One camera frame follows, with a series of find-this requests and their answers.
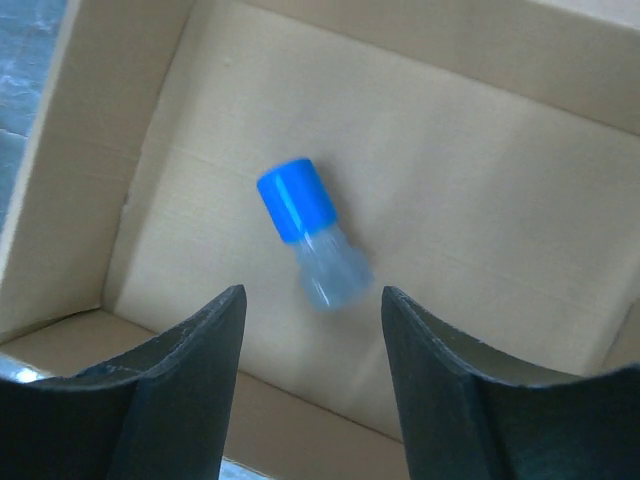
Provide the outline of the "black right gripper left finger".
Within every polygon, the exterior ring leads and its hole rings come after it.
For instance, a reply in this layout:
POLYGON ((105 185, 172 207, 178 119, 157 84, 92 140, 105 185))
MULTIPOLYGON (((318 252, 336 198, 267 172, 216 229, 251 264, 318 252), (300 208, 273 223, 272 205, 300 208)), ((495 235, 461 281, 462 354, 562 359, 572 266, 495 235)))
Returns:
POLYGON ((243 286, 71 377, 1 382, 4 479, 216 479, 246 318, 243 286))

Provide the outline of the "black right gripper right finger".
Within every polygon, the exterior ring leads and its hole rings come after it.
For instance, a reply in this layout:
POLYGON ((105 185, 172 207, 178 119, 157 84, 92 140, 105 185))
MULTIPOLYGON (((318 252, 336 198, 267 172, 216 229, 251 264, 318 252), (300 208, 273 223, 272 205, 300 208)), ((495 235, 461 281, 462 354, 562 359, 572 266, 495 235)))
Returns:
POLYGON ((381 321, 413 479, 635 479, 639 368, 542 368, 440 320, 395 287, 381 321))

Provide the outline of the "blue small bottle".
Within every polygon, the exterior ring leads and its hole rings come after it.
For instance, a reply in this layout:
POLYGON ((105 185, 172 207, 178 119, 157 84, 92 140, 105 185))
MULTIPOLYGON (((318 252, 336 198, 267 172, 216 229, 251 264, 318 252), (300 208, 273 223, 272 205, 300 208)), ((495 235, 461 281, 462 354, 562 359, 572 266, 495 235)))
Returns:
POLYGON ((256 187, 282 242, 295 254, 300 283, 315 308, 342 309, 366 293, 373 283, 369 261, 341 229, 310 159, 271 168, 256 187))

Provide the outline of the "brown cardboard box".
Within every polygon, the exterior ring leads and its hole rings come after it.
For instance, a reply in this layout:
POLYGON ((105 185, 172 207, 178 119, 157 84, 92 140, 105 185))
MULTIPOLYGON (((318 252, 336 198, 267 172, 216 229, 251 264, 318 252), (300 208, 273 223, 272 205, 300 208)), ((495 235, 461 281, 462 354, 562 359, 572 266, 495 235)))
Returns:
POLYGON ((413 479, 395 287, 475 339, 639 368, 639 26, 536 1, 73 1, 1 236, 17 383, 136 348, 232 286, 222 461, 413 479), (257 190, 310 159, 369 261, 319 310, 257 190))

